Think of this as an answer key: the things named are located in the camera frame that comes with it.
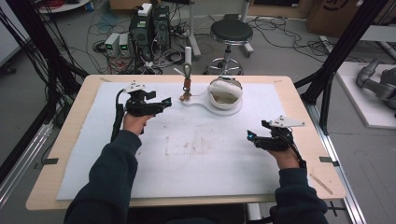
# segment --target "black frame pole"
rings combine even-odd
[[[387,2],[388,0],[365,0],[319,70],[313,75],[294,83],[294,86],[298,89],[311,82],[307,91],[301,95],[302,100],[311,105],[316,103],[323,92],[319,125],[325,134],[328,134],[327,118],[332,79]]]

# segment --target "gray object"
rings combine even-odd
[[[382,72],[379,83],[370,79],[380,63],[382,63],[380,58],[376,57],[367,66],[363,67],[358,74],[356,84],[374,92],[388,107],[396,109],[396,67]]]

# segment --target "white mat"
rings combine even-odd
[[[58,200],[75,198],[88,183],[88,173],[110,140],[115,118],[115,97],[128,83],[103,83],[67,163]],[[219,117],[201,106],[184,106],[178,100],[181,83],[146,83],[160,102],[173,105],[148,121],[141,135],[143,146],[132,198],[251,195],[274,193],[278,188],[276,161],[247,140],[247,129],[269,136],[261,120],[284,115],[272,84],[243,84],[243,107],[235,115]],[[193,83],[192,94],[206,84]],[[122,94],[125,103],[128,94]]]
[[[343,63],[338,69],[341,83],[367,127],[396,129],[396,110],[387,107],[372,91],[356,85],[358,73],[366,65],[367,63]],[[382,72],[394,66],[380,64],[371,79],[379,82]]]

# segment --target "person's left hand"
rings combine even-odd
[[[153,115],[135,117],[129,113],[126,113],[123,119],[123,130],[139,135],[142,133],[143,128],[147,125],[147,121],[152,117]]]

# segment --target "dark sleeve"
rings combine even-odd
[[[137,170],[134,154],[141,145],[136,134],[121,130],[103,148],[89,183],[67,208],[64,223],[126,223]]]
[[[308,186],[306,169],[280,170],[279,176],[275,224],[328,223],[324,216],[327,205],[318,198],[315,189]]]

